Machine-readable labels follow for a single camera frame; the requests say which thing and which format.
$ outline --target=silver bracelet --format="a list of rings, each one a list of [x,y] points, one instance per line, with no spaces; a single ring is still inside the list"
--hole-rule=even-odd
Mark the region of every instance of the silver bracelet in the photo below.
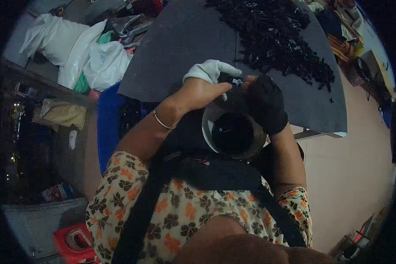
[[[165,124],[163,124],[163,122],[161,122],[160,119],[158,119],[158,117],[157,117],[157,111],[156,111],[156,110],[157,110],[157,109],[154,109],[154,110],[152,111],[152,114],[153,114],[153,116],[155,116],[155,119],[157,120],[158,123],[160,123],[160,125],[162,125],[163,127],[167,128],[167,129],[170,129],[170,130],[173,130],[173,129],[176,128],[176,126],[174,126],[173,128],[171,128],[171,127],[168,127],[168,126],[166,126]]]

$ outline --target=black apron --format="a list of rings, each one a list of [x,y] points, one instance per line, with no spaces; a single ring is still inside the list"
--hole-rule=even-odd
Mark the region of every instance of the black apron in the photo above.
[[[298,226],[261,184],[260,172],[253,166],[216,153],[197,151],[177,151],[170,155],[160,152],[151,164],[148,181],[123,225],[113,264],[137,263],[163,185],[174,177],[202,191],[250,191],[275,219],[289,246],[306,247]]]

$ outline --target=gray work table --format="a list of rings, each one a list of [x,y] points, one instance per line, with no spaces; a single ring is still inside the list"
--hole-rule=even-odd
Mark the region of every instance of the gray work table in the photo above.
[[[120,94],[145,102],[161,102],[180,88],[182,77],[194,64],[207,59],[235,64],[235,58],[241,57],[238,34],[220,21],[220,14],[214,8],[205,8],[204,4],[205,0],[172,0],[163,9],[133,56],[121,82]],[[339,67],[314,14],[305,4],[298,5],[310,15],[310,24],[301,30],[302,37],[325,59],[336,77],[332,92],[325,87],[318,90],[316,82],[308,85],[293,74],[284,77],[275,69],[268,74],[284,94],[290,124],[306,128],[295,135],[296,139],[320,133],[344,136],[347,117]],[[243,75],[258,74],[240,63],[236,66]]]

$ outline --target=woman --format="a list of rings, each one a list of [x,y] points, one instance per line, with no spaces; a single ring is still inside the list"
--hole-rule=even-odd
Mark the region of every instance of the woman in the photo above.
[[[231,263],[250,259],[255,262],[268,262],[269,259],[273,263],[292,263],[294,258],[300,261],[305,258],[308,261],[327,260],[316,251],[289,249],[289,243],[280,229],[281,223],[276,222],[260,201],[265,199],[263,196],[257,198],[254,192],[240,188],[204,189],[207,181],[214,178],[205,178],[215,170],[214,166],[200,164],[205,167],[204,173],[194,174],[191,167],[172,173],[180,163],[173,162],[166,166],[161,163],[163,158],[154,157],[151,168],[159,162],[160,167],[148,173],[147,167],[152,157],[179,120],[186,113],[205,107],[232,88],[229,83],[217,83],[221,72],[234,77],[241,74],[233,66],[216,60],[193,66],[183,79],[183,87],[160,103],[117,146],[95,199],[90,202],[86,212],[86,224],[94,249],[103,263],[111,263],[113,257],[113,263]],[[288,220],[292,220],[300,236],[298,240],[302,241],[302,244],[298,241],[298,245],[311,248],[305,168],[284,111],[282,92],[267,76],[248,76],[243,81],[241,87],[245,91],[249,114],[270,136],[276,156],[274,161],[267,161],[274,164],[273,192],[259,174],[258,185],[267,193],[270,192],[270,197],[274,195],[283,207],[280,210],[288,213]],[[209,164],[219,162],[217,159],[209,162],[192,160]],[[225,164],[223,162],[219,163],[217,169],[220,169],[220,164]],[[251,167],[242,163],[233,166],[239,169],[227,169],[226,173],[244,172]],[[248,186],[251,173],[238,172],[232,177],[237,177],[235,182],[246,179],[241,184]],[[167,182],[161,188],[143,190],[164,177],[167,177]],[[144,209],[149,204],[147,202],[132,209],[136,203],[140,203],[138,199],[142,202],[153,194],[157,195],[154,202],[149,202],[152,204],[151,210]],[[151,219],[144,216],[149,211]],[[147,227],[145,231],[139,230],[141,225]]]

